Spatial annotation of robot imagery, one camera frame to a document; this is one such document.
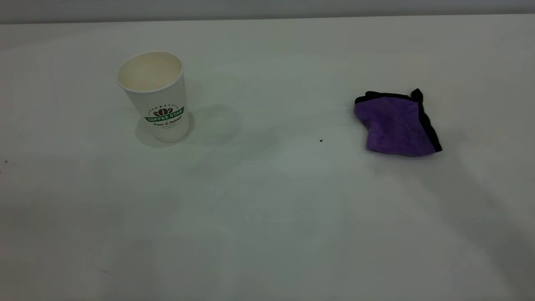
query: cup rim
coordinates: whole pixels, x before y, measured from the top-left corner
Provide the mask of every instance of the cup rim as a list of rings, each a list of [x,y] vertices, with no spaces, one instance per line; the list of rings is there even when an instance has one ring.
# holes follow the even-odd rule
[[[165,85],[161,88],[158,88],[156,90],[148,90],[148,91],[137,91],[137,90],[132,90],[130,88],[127,88],[125,86],[123,86],[121,84],[121,82],[119,81],[119,72],[121,71],[121,69],[123,68],[123,66],[128,63],[129,61],[131,61],[132,59],[138,57],[138,56],[142,56],[142,55],[145,55],[145,54],[149,54],[149,53],[166,53],[166,54],[170,54],[174,57],[176,57],[178,59],[178,61],[180,62],[180,64],[182,65],[182,69],[180,70],[180,74],[178,74],[177,78],[170,84],[168,85]],[[172,87],[174,84],[177,83],[177,81],[182,77],[182,75],[184,74],[184,63],[182,62],[182,60],[180,59],[180,57],[170,53],[169,51],[165,51],[165,50],[149,50],[149,51],[145,51],[145,52],[142,52],[142,53],[139,53],[139,54],[136,54],[136,55],[133,55],[131,57],[129,57],[128,59],[126,59],[122,64],[121,66],[119,67],[119,69],[117,70],[117,75],[116,75],[116,81],[117,81],[117,84],[123,88],[124,90],[128,91],[128,92],[131,92],[131,93],[135,93],[135,94],[152,94],[152,93],[157,93],[157,92],[160,92],[160,91],[163,91],[165,89],[168,89],[170,87]]]

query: microfiber towel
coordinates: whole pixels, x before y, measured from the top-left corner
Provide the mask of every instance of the microfiber towel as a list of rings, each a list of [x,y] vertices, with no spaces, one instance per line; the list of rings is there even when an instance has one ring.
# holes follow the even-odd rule
[[[368,129],[366,148],[385,154],[421,157],[442,150],[424,112],[419,89],[411,96],[368,91],[355,100],[355,116]]]

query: black cloth edge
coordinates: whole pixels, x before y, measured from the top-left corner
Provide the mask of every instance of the black cloth edge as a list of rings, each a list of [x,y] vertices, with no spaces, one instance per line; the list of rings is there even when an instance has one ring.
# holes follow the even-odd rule
[[[394,93],[379,93],[379,92],[374,92],[374,91],[368,91],[368,92],[366,92],[365,96],[361,96],[361,97],[358,97],[357,99],[355,99],[355,104],[358,104],[359,102],[363,102],[363,101],[366,101],[366,100],[372,100],[372,99],[377,99],[377,98],[381,98],[381,97],[395,97],[395,98],[401,98],[401,99],[406,99],[406,100],[410,100],[410,101],[415,101],[416,102],[416,100],[412,99],[408,95],[394,94]]]
[[[427,116],[427,114],[424,111],[424,105],[423,105],[424,95],[422,94],[422,91],[420,91],[420,89],[416,89],[411,93],[411,96],[403,95],[403,94],[379,93],[379,92],[374,92],[374,91],[368,91],[366,92],[365,96],[361,96],[355,99],[355,104],[358,104],[360,102],[367,101],[367,100],[381,98],[381,97],[394,97],[394,98],[401,98],[401,99],[406,99],[406,100],[417,102],[418,103],[418,120],[420,121],[420,124],[424,128],[425,134],[427,135],[429,142],[431,142],[431,145],[433,145],[433,148],[435,149],[436,153],[442,151],[442,146],[440,145],[440,142],[438,141],[437,132],[431,126],[431,120],[429,120],[429,116]]]

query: green label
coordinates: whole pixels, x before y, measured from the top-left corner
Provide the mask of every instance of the green label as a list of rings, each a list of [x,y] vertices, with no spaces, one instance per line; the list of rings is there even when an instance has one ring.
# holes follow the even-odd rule
[[[179,115],[182,115],[182,113],[184,113],[184,107],[182,107],[180,110],[176,111],[176,112],[172,112],[172,113],[169,113],[167,115],[164,115],[164,116],[158,116],[158,117],[145,117],[145,119],[147,121],[150,121],[150,122],[155,122],[155,121],[162,121],[162,120],[167,120],[167,119],[172,119],[172,118],[175,118]]]

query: coffee bean logo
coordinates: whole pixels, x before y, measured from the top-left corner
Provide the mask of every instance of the coffee bean logo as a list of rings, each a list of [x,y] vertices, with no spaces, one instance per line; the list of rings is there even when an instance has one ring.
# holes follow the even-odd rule
[[[154,116],[164,116],[164,115],[167,115],[169,113],[171,113],[173,111],[173,108],[169,108],[169,109],[159,109],[157,112],[153,112]]]

